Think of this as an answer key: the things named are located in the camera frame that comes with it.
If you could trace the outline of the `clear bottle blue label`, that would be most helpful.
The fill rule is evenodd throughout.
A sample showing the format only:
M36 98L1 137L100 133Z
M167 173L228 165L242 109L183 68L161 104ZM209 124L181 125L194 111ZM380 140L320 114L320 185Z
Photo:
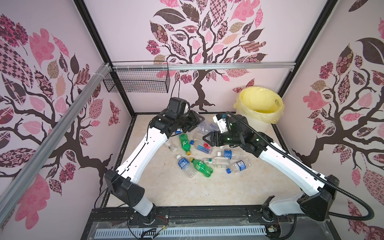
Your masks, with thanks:
M196 175L196 172L193 170L191 163L186 158L181 155L176 156L178 161L178 166L182 170L182 172L188 177L193 178Z

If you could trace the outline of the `frosted clear bottle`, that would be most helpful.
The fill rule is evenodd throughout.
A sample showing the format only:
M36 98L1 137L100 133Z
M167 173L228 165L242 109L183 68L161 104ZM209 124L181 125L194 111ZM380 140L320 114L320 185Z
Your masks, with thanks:
M173 153L175 153L178 150L178 148L173 144L173 142L170 139L166 140L164 145Z

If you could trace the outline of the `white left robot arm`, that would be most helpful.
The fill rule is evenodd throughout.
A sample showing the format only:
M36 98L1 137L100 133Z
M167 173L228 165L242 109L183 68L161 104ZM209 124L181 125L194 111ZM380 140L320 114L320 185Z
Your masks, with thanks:
M137 148L115 171L105 174L107 190L143 217L149 217L155 205L145 196L145 189L138 185L142 173L157 150L178 129L182 133L194 130L205 118L195 111L176 114L162 111L149 122L146 134Z

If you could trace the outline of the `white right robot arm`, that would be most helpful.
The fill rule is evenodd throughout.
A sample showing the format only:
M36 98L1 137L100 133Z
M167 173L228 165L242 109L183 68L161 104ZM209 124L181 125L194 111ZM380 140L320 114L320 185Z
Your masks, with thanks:
M326 219L337 193L331 185L339 186L338 178L325 176L303 165L271 137L250 127L245 117L228 117L221 113L215 115L213 121L219 130L206 134L205 142L212 147L238 146L278 169L301 189L300 193L285 198L270 196L266 201L269 214L304 214L319 222Z

